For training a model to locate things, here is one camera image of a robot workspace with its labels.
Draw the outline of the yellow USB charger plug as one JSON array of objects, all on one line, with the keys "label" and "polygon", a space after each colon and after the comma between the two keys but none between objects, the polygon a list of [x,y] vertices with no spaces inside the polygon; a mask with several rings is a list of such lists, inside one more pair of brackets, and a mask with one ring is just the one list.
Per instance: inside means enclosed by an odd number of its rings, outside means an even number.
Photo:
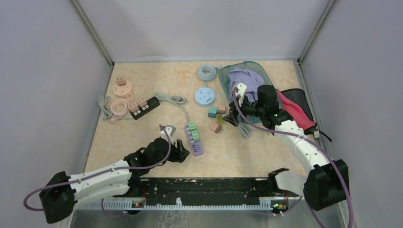
[{"label": "yellow USB charger plug", "polygon": [[224,123],[224,120],[223,120],[223,117],[222,117],[221,114],[216,115],[215,120],[216,120],[216,123],[217,123],[218,125],[221,125],[221,126],[222,126],[223,123]]}]

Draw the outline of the teal USB charger plug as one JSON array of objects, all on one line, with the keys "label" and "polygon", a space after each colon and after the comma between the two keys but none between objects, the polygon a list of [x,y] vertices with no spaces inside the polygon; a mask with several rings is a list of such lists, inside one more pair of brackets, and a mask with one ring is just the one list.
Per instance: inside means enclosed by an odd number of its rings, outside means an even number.
[{"label": "teal USB charger plug", "polygon": [[210,107],[208,110],[208,117],[209,118],[216,118],[217,116],[217,108],[215,107]]}]

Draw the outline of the green plug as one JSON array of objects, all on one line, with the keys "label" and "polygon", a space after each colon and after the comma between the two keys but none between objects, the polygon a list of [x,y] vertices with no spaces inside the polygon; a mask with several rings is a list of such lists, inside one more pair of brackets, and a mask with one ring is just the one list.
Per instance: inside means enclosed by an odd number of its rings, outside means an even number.
[{"label": "green plug", "polygon": [[188,123],[188,126],[189,126],[189,130],[190,130],[191,132],[196,131],[196,126],[195,126],[195,123],[194,123],[194,122],[189,122],[189,123]]},{"label": "green plug", "polygon": [[198,142],[200,140],[199,134],[198,134],[198,132],[196,130],[191,131],[191,134],[192,134],[192,140],[194,142]]}]

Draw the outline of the blue round power socket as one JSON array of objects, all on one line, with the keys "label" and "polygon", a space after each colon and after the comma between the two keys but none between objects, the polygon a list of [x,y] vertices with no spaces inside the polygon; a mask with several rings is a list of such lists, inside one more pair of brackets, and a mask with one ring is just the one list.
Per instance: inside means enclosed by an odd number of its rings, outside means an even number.
[{"label": "blue round power socket", "polygon": [[194,100],[200,107],[209,107],[215,101],[215,92],[208,87],[201,87],[194,93]]}]

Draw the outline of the black power strip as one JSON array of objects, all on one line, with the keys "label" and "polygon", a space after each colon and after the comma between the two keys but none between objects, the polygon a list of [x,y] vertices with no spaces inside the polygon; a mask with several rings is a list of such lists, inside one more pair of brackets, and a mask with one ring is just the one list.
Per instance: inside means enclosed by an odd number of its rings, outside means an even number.
[{"label": "black power strip", "polygon": [[141,117],[145,116],[146,114],[148,114],[149,112],[151,112],[152,110],[154,110],[156,107],[158,107],[160,105],[160,101],[155,97],[151,97],[150,99],[147,100],[148,105],[146,107],[140,108],[139,107],[139,111],[137,111],[136,113],[132,113],[129,110],[130,115],[135,119],[138,120]]}]

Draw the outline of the brown pink USB charger plug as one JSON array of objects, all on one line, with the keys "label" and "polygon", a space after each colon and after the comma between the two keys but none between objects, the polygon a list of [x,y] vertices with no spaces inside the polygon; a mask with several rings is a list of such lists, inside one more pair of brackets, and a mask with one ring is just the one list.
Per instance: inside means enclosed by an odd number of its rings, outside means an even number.
[{"label": "brown pink USB charger plug", "polygon": [[226,113],[226,106],[224,106],[224,105],[219,105],[219,106],[217,107],[217,113],[218,113],[218,114],[225,114],[225,113]]}]

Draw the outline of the purple power strip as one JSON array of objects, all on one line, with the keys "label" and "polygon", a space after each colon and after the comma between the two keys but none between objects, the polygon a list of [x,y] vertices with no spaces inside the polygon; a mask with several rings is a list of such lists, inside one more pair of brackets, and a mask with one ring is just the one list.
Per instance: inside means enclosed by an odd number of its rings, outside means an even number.
[{"label": "purple power strip", "polygon": [[192,134],[191,134],[191,131],[189,130],[188,125],[186,125],[184,129],[185,129],[186,136],[190,142],[190,146],[191,146],[190,152],[192,153],[192,155],[194,157],[199,157],[199,156],[204,155],[204,148],[201,144],[201,140],[199,140],[198,142],[194,142],[192,140]]}]

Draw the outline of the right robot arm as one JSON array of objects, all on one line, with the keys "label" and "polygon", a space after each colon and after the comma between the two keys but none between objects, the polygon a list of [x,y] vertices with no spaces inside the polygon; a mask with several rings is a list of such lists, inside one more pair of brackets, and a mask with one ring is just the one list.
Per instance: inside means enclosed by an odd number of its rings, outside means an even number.
[{"label": "right robot arm", "polygon": [[282,141],[297,158],[306,174],[301,175],[287,168],[272,171],[268,175],[268,191],[274,196],[290,191],[305,198],[315,211],[341,201],[350,202],[348,166],[343,160],[333,160],[319,145],[308,139],[291,114],[284,109],[280,93],[272,85],[257,89],[257,100],[249,101],[247,87],[236,84],[231,90],[230,116],[239,125],[238,118],[258,117],[259,130],[271,133]]}]

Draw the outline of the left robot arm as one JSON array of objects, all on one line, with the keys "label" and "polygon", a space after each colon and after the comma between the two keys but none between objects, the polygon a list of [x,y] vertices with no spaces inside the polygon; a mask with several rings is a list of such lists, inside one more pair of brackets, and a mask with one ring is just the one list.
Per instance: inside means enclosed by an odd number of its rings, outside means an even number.
[{"label": "left robot arm", "polygon": [[93,201],[128,194],[138,196],[143,189],[141,176],[166,162],[182,163],[189,155],[181,140],[169,143],[157,138],[107,167],[70,176],[59,172],[39,193],[46,222],[57,223]]}]

